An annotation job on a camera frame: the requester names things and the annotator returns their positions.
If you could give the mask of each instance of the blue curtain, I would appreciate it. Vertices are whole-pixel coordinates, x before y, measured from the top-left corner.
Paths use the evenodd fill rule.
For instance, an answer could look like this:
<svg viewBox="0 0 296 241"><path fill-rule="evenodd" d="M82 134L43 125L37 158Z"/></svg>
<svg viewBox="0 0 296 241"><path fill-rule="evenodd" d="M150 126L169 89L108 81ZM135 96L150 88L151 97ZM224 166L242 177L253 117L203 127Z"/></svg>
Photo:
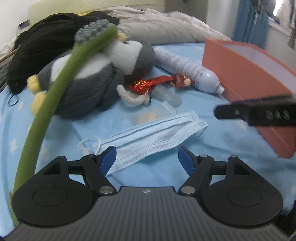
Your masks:
<svg viewBox="0 0 296 241"><path fill-rule="evenodd" d="M254 19L255 7L251 4L251 1L240 0L232 40L255 44L263 49L269 28L269 17L263 6L256 24Z"/></svg>

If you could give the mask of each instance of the gray ribbed surface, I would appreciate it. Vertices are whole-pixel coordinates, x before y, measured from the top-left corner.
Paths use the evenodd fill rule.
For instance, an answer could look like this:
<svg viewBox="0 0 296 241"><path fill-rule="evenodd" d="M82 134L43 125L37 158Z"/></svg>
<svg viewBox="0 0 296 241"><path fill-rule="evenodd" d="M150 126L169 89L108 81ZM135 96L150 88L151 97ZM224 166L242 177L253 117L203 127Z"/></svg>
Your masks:
<svg viewBox="0 0 296 241"><path fill-rule="evenodd" d="M128 188L101 197L82 219L59 228L21 224L7 241L285 241L273 225L236 229L222 225L192 197L173 188Z"/></svg>

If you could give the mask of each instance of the stuffed animal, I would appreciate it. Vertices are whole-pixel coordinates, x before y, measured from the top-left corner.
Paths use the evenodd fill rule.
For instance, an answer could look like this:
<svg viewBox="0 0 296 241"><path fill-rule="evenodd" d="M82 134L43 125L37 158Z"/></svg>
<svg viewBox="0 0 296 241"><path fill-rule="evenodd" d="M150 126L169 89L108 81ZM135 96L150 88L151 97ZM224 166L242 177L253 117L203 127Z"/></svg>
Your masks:
<svg viewBox="0 0 296 241"><path fill-rule="evenodd" d="M32 113L38 112L46 91L70 56L71 50L66 51L27 80L29 90L35 94ZM94 107L106 110L115 103L118 94L130 104L135 105L131 101L133 98L148 104L149 97L127 95L122 85L144 77L154 64L155 53L148 42L126 41L125 35L119 33L116 40L83 65L66 89L55 114L63 118L78 118Z"/></svg>

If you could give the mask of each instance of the red candy wrapper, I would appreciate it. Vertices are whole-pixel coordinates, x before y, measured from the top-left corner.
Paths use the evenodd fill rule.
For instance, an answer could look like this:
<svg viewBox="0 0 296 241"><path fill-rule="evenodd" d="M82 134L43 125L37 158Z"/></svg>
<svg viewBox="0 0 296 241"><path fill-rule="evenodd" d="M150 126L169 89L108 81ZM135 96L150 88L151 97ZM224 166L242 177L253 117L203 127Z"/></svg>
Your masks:
<svg viewBox="0 0 296 241"><path fill-rule="evenodd" d="M171 81L171 80L173 80L172 77L163 75L163 76L159 76L149 80L142 80L142 79L137 80L131 85L129 85L128 87L130 88L130 90L140 95L145 95L149 91L152 91L154 86L161 84L163 82Z"/></svg>
<svg viewBox="0 0 296 241"><path fill-rule="evenodd" d="M194 82L190 78L186 77L185 75L174 74L173 78L174 79L170 81L170 84L175 88L183 88L186 86L194 85Z"/></svg>

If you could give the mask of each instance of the window sill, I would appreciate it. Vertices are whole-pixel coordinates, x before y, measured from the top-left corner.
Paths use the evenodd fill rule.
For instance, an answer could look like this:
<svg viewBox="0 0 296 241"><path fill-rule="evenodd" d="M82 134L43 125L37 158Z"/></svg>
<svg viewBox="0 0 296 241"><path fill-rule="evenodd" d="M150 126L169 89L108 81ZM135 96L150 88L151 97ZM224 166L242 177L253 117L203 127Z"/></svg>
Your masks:
<svg viewBox="0 0 296 241"><path fill-rule="evenodd" d="M269 26L271 26L272 28L277 29L278 31L282 32L283 34L290 36L290 30L277 24L276 22L274 22L273 19L269 19Z"/></svg>

